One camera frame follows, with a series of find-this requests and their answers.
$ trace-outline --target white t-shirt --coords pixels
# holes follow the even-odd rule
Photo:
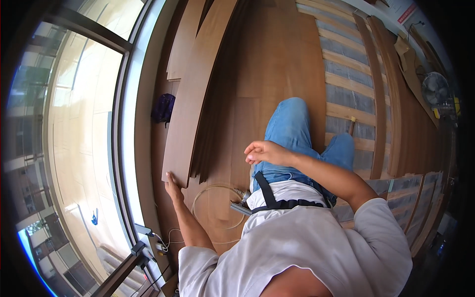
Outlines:
[[[312,187],[295,181],[270,184],[276,201],[321,202]],[[250,208],[265,205],[255,191]],[[180,296],[259,296],[274,275],[307,268],[338,296],[397,296],[412,269],[404,232],[382,198],[363,204],[354,228],[343,229],[328,208],[297,206],[259,211],[241,240],[221,256],[208,248],[179,251]]]

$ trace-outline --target man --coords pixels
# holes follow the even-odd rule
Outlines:
[[[264,141],[244,151],[254,164],[253,210],[241,240],[218,256],[167,173],[186,247],[179,252],[181,296],[397,296],[412,269],[404,232],[386,201],[353,173],[353,139],[335,136],[319,155],[300,98],[282,101]],[[343,229],[329,208],[354,211]]]

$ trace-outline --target blue jeans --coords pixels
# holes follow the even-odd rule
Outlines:
[[[335,135],[321,155],[312,149],[308,109],[305,101],[300,98],[293,97],[279,103],[267,124],[264,140],[273,141],[291,151],[353,171],[354,142],[348,133]],[[268,183],[294,180],[320,190],[316,181],[293,167],[261,162],[254,166],[253,191],[260,188],[254,179],[258,171],[262,172]],[[323,189],[323,192],[330,203],[335,205],[336,196],[326,189]]]

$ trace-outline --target purple backpack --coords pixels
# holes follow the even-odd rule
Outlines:
[[[165,128],[167,123],[171,119],[171,111],[173,110],[173,105],[175,104],[175,96],[172,94],[163,94],[155,102],[155,105],[152,109],[152,119],[156,123],[165,122]]]

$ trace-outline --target hand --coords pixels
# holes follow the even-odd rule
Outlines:
[[[173,179],[173,174],[171,172],[167,172],[168,182],[165,182],[165,190],[170,195],[171,200],[173,203],[180,202],[185,200],[185,196],[180,191],[180,188],[177,186]]]
[[[295,153],[269,140],[251,142],[244,153],[247,154],[246,162],[249,164],[266,161],[274,165],[293,167],[295,159]]]

